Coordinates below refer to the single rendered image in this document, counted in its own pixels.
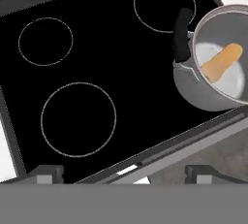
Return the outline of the black glass hob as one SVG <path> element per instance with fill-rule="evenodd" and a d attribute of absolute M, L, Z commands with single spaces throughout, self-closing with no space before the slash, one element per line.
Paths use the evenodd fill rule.
<path fill-rule="evenodd" d="M 173 31 L 194 31 L 213 0 L 48 0 L 0 17 L 0 114 L 16 168 L 62 165 L 64 179 L 140 179 L 248 118 L 209 112 L 173 80 Z"/>

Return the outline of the orange squash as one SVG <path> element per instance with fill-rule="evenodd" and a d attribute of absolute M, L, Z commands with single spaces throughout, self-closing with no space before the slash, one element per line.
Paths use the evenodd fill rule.
<path fill-rule="evenodd" d="M 211 82 L 218 81 L 231 65 L 238 61 L 243 52 L 243 48 L 239 44 L 228 44 L 213 58 L 201 65 L 201 71 L 205 77 Z"/>

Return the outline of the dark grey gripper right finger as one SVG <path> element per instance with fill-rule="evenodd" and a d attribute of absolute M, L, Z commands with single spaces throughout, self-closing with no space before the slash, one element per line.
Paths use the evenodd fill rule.
<path fill-rule="evenodd" d="M 186 184 L 245 184 L 246 181 L 227 176 L 209 165 L 187 165 L 185 167 Z"/>

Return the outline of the grey metal pot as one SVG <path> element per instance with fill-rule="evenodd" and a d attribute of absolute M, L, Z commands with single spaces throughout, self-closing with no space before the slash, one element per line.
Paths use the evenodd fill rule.
<path fill-rule="evenodd" d="M 223 5 L 201 18 L 188 30 L 192 11 L 182 9 L 173 31 L 173 80 L 180 95 L 194 107 L 225 111 L 248 106 L 248 5 Z M 224 75 L 211 83 L 202 64 L 228 44 L 239 44 L 243 52 Z"/>

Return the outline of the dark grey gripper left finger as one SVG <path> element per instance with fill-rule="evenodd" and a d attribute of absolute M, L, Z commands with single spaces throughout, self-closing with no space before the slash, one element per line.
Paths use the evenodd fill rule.
<path fill-rule="evenodd" d="M 40 165 L 26 176 L 9 179 L 8 184 L 63 184 L 64 167 L 62 165 Z"/>

